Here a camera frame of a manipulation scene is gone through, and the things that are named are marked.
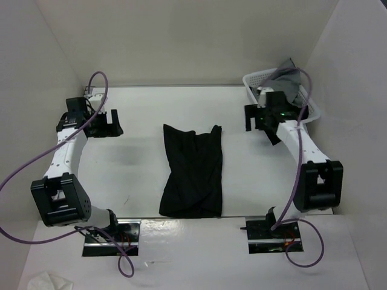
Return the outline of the black pleated skirt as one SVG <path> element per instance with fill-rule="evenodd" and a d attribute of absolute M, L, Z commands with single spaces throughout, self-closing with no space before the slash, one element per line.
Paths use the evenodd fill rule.
<path fill-rule="evenodd" d="M 171 170 L 159 214 L 169 218 L 218 218 L 222 215 L 222 127 L 196 134 L 163 125 L 164 148 Z"/>

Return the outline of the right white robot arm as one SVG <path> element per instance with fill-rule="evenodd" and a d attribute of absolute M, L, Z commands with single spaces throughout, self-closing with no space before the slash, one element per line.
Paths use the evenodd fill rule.
<path fill-rule="evenodd" d="M 309 117 L 308 100 L 291 104 L 282 91 L 259 87 L 255 105 L 244 108 L 246 130 L 263 131 L 272 145 L 283 143 L 296 161 L 296 177 L 285 204 L 266 214 L 265 232 L 279 237 L 286 224 L 296 222 L 310 211 L 327 210 L 340 204 L 343 165 L 331 160 L 311 139 L 304 126 Z"/>

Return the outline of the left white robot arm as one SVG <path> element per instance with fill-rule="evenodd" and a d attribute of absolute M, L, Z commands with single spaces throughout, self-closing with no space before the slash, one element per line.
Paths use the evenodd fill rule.
<path fill-rule="evenodd" d="M 80 157 L 89 138 L 119 137 L 123 134 L 117 110 L 108 122 L 103 95 L 69 98 L 67 111 L 57 126 L 57 143 L 48 170 L 31 183 L 31 194 L 43 223 L 48 227 L 74 225 L 98 227 L 106 241 L 120 236 L 114 212 L 92 206 L 89 195 L 78 180 Z"/>

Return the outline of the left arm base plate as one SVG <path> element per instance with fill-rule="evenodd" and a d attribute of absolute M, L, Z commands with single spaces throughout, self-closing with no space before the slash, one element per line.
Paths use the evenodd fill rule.
<path fill-rule="evenodd" d="M 139 219 L 118 219 L 118 230 L 110 233 L 116 243 L 130 257 L 138 256 L 140 226 Z M 83 257 L 111 257 L 119 256 L 120 251 L 103 233 L 87 231 L 84 235 Z"/>

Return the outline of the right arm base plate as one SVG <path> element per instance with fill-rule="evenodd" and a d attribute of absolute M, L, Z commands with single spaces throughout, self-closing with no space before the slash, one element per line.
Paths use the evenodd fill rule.
<path fill-rule="evenodd" d="M 297 222 L 279 226 L 275 231 L 270 229 L 266 220 L 251 218 L 245 220 L 240 228 L 247 235 L 249 254 L 303 252 L 301 233 Z"/>

